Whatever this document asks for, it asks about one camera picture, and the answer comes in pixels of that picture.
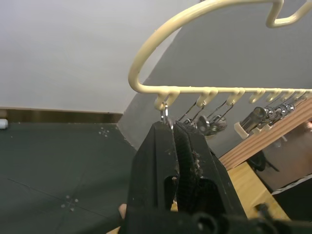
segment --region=white object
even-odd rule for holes
[[[261,131],[262,131],[262,129],[258,129],[258,128],[252,129],[253,134],[256,134],[256,135],[261,133]]]
[[[287,138],[285,136],[282,136],[282,139],[287,142]]]
[[[270,125],[265,125],[264,127],[263,127],[263,129],[265,130],[265,131],[269,131],[269,130],[271,130],[271,128],[272,128],[272,126],[270,126]]]
[[[7,119],[0,118],[0,129],[7,129],[9,122]]]
[[[240,137],[244,140],[246,139],[249,134],[245,132],[245,130],[242,128],[242,126],[240,126],[240,123],[237,122],[236,124],[234,124],[234,129],[235,131],[240,135]]]
[[[218,93],[231,93],[227,100],[228,105],[235,104],[245,93],[252,93],[250,103],[254,103],[259,100],[259,98],[263,96],[265,92],[270,93],[266,101],[272,101],[281,93],[283,93],[281,97],[282,100],[287,100],[294,93],[296,95],[296,98],[302,95],[311,96],[312,89],[147,86],[139,82],[138,75],[146,60],[153,53],[153,51],[175,30],[198,18],[199,16],[202,16],[219,8],[230,5],[261,2],[271,2],[273,4],[266,21],[266,26],[269,28],[277,28],[295,23],[312,9],[312,2],[307,1],[293,15],[286,18],[277,19],[277,16],[284,4],[283,0],[203,1],[172,17],[160,28],[158,28],[142,45],[134,59],[134,62],[128,74],[128,81],[131,88],[139,93],[158,94],[158,97],[154,104],[155,108],[158,110],[165,109],[163,102],[166,100],[166,98],[168,98],[166,100],[166,104],[170,106],[180,93],[200,94],[200,97],[196,102],[198,107],[201,107],[203,103],[207,105]]]

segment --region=wooden board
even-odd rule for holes
[[[267,203],[273,218],[289,219],[247,162],[229,170],[228,173],[248,218],[257,217],[255,205]]]
[[[312,117],[312,98],[300,103],[289,116],[277,122],[269,131],[252,135],[220,158],[227,170],[267,147],[290,130]]]

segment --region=white wall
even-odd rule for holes
[[[3,0],[0,107],[122,113],[142,43],[197,0]],[[146,78],[173,40],[159,46]]]

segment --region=dark gray floor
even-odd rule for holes
[[[135,152],[114,124],[0,130],[0,233],[77,233],[109,223],[126,201]]]

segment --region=metal ring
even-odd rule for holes
[[[164,124],[168,124],[169,123],[169,120],[168,120],[168,105],[165,102],[163,102],[163,104],[165,105],[165,115],[164,115],[163,111],[160,111],[160,120]]]

